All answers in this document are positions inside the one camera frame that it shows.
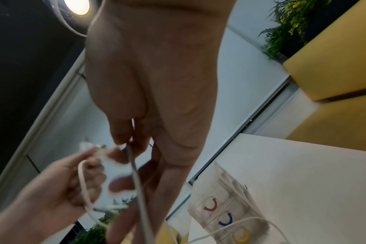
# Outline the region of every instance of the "transparent acrylic box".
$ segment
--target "transparent acrylic box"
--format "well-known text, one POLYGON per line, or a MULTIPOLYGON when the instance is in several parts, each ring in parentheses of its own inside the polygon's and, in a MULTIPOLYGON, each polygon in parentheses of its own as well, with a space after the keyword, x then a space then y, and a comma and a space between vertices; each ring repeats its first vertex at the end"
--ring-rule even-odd
MULTIPOLYGON (((188 211, 209 233, 247 217, 264 218, 248 190, 216 162, 211 163, 194 182, 188 211)), ((222 244, 253 244, 268 229, 266 221, 251 219, 226 228, 213 237, 222 244)))

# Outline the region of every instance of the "yellow ring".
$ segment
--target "yellow ring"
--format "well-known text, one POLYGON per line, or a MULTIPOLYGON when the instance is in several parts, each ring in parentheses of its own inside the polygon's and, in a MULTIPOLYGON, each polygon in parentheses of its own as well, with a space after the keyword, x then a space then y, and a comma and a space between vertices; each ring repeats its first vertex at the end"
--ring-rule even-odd
POLYGON ((234 240, 236 242, 240 242, 240 243, 243 243, 243 242, 247 242, 249 240, 249 233, 247 232, 247 230, 243 229, 243 231, 245 232, 246 234, 246 237, 243 238, 243 239, 238 239, 237 237, 234 237, 234 240))

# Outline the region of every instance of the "black ceiling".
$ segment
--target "black ceiling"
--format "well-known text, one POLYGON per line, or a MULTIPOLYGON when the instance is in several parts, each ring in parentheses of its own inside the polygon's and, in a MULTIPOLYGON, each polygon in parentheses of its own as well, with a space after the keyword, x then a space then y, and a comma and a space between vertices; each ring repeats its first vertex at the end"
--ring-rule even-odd
POLYGON ((0 173, 83 43, 42 0, 0 0, 0 173))

